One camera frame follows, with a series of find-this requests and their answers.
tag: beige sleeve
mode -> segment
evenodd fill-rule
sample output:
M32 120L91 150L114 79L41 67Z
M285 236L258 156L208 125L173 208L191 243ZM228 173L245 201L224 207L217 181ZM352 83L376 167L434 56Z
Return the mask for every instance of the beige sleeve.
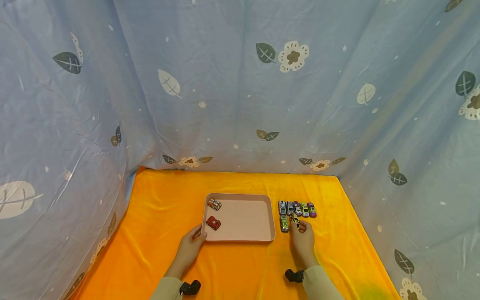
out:
M163 277L158 283L150 300L181 300L180 287L183 281L173 277Z
M322 266L316 265L305 270L303 287L309 300L343 300Z

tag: fabric wall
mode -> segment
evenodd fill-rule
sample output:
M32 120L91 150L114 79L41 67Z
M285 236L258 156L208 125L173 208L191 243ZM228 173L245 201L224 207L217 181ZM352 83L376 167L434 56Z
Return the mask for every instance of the fabric wall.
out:
M403 299L480 298L478 1L0 10L0 298L71 294L139 165L337 175Z

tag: orange fabric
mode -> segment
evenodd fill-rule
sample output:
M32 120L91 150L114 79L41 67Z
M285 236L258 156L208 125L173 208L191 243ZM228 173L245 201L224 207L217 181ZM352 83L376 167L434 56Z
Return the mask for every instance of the orange fabric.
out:
M313 202L317 256L346 299L399 299L336 177L144 170L116 235L77 299L148 299L175 256L181 237L201 223L211 192L268 195L276 237L271 243L205 242L184 280L200 280L197 300L306 299L284 272L301 269L290 235L280 232L279 200Z

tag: pink tray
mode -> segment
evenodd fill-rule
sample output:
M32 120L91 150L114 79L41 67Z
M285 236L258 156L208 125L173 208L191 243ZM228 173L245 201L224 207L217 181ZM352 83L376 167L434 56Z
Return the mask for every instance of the pink tray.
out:
M208 200L222 203L219 210L209 207ZM205 222L214 216L222 224L217 231ZM267 195L211 193L205 199L202 233L207 240L223 241L272 241L275 225L272 203Z

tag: white flower pattern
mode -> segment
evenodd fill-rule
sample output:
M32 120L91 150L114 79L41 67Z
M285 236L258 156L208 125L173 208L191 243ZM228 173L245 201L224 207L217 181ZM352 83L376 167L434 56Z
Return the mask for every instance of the white flower pattern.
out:
M420 285L416 282L411 282L406 277L402 279L402 288L399 294L402 300L427 300L422 293Z
M316 163L310 165L310 167L315 172L318 172L320 170L328 169L329 166L330 166L330 160L319 160Z
M189 156L189 157L182 157L181 160L179 161L179 165L181 166L189 166L191 168L196 168L200 164L197 162L197 158L194 156Z
M289 41L285 44L284 50L278 54L278 61L281 63L280 71L298 71L305 65L305 58L309 55L307 45L299 46L298 41Z
M465 115L467 120L480 120L480 84L466 97L458 114Z

